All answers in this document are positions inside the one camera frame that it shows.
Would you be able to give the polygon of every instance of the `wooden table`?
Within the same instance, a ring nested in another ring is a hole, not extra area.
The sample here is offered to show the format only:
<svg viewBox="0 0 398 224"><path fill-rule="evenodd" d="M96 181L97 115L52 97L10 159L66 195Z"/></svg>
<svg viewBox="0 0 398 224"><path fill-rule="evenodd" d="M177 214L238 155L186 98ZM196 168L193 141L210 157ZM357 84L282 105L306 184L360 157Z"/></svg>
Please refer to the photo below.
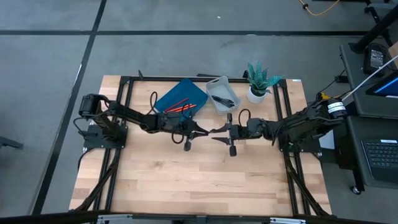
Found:
<svg viewBox="0 0 398 224"><path fill-rule="evenodd" d="M100 94L116 98L120 76L104 76ZM157 91L159 97L177 82L134 82L130 108L147 113L149 95ZM195 83L202 90L205 83ZM232 83L237 96L243 100L233 113L238 123L239 111L247 108L252 118L277 120L275 99L268 95L258 105L248 102L247 83ZM292 112L306 106L300 80L287 80ZM284 111L283 94L280 101ZM247 114L242 115L246 124ZM208 101L195 115L197 123L210 130L226 122ZM128 123L126 147L122 150L114 189L112 212L291 216L289 188L282 153L277 142L255 139L236 141L238 155L229 156L228 147L210 137L197 138L190 152L183 144L172 142L170 134L147 134L139 126ZM220 133L214 136L226 136ZM89 195L98 181L104 149L94 149L82 160L70 208L76 208ZM322 208L330 213L330 205L319 161L311 154L301 153L305 182ZM301 196L296 186L299 211L303 213ZM104 207L105 196L101 199Z"/></svg>

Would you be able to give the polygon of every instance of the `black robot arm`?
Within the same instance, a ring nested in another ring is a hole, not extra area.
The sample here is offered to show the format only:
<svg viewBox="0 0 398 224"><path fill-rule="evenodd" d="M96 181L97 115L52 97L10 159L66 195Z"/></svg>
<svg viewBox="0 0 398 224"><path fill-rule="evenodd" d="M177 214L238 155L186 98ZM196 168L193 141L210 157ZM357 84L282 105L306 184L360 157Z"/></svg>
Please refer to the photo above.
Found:
<svg viewBox="0 0 398 224"><path fill-rule="evenodd" d="M318 139L341 124L346 117L346 109L340 100L329 99L311 103L292 116L280 121L267 121L261 118L249 118L247 126L232 124L232 114L227 115L228 122L220 129L211 130L211 133L228 131L228 138L213 138L230 146L230 156L236 155L234 140L265 138L272 141L278 136L285 138L287 147L297 147L308 139Z"/></svg>
<svg viewBox="0 0 398 224"><path fill-rule="evenodd" d="M101 109L102 101L108 107L105 111ZM200 136L207 136L209 133L199 127L199 125L192 120L191 116L187 116L186 119L182 119L182 116L185 115L178 112L142 114L127 106L111 101L106 96L96 94L89 94L83 97L79 109L79 115L84 119L92 119L100 127L101 138L111 142L120 141L123 139L126 132L123 131L116 119L110 120L108 116L115 116L137 124L147 133L154 134L158 132L166 132L172 135L178 134L183 137L187 137L187 142L185 143L184 148L186 151L189 151L190 141L192 139ZM93 133L88 131L80 132L86 140L90 138L90 135L93 135Z"/></svg>

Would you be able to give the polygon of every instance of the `gray basket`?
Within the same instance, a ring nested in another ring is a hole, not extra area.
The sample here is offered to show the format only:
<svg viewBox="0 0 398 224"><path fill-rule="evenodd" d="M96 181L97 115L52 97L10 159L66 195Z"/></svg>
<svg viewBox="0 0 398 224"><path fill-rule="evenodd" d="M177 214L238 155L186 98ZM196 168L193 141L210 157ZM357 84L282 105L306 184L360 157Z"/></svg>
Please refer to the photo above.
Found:
<svg viewBox="0 0 398 224"><path fill-rule="evenodd" d="M206 93L219 115L224 115L230 111L236 110L242 103L242 100L236 96L235 92L229 85L228 78L226 76L216 78L215 80L206 83ZM234 101L235 106L228 108L227 106L213 100L211 97L212 95L232 100Z"/></svg>

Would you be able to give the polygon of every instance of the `green leaves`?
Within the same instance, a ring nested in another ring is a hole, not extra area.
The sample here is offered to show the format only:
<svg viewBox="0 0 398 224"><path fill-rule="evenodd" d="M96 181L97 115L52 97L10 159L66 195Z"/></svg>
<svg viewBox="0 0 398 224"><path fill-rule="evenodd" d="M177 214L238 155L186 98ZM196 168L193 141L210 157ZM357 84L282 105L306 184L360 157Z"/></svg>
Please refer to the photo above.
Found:
<svg viewBox="0 0 398 224"><path fill-rule="evenodd" d="M268 68L262 71L260 61L257 63L256 72L254 72L253 66L248 63L248 72L248 81L251 84L250 86L254 91L261 94L271 93L267 88L275 85L281 78L283 78L282 76L274 76L267 79Z"/></svg>
<svg viewBox="0 0 398 224"><path fill-rule="evenodd" d="M251 65L250 63L248 63L248 70L249 70L248 80L250 82L250 80L254 80L254 76L256 75L256 73L254 72L253 65Z"/></svg>
<svg viewBox="0 0 398 224"><path fill-rule="evenodd" d="M268 79L267 87L275 85L275 84L278 83L279 80L281 80L282 78L283 78L282 76L270 77L270 78Z"/></svg>

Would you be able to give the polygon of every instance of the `blue tray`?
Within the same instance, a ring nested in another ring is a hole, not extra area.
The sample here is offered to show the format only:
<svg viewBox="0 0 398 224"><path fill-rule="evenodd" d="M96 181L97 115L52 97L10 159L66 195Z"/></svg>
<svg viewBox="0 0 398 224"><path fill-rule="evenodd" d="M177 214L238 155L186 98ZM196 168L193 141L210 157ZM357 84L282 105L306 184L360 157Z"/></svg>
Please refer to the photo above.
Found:
<svg viewBox="0 0 398 224"><path fill-rule="evenodd" d="M190 113L192 116L194 116L195 113L198 112L198 110L200 110L200 108L205 105L208 98L207 94L199 89L199 87L197 87L195 84L193 84L191 80L184 78L156 102L155 109L158 112L163 113L164 110L170 108L174 104L182 101L187 97L188 100L176 106L176 108L183 106L187 103L196 105L196 107L190 108L183 112L186 115Z"/></svg>

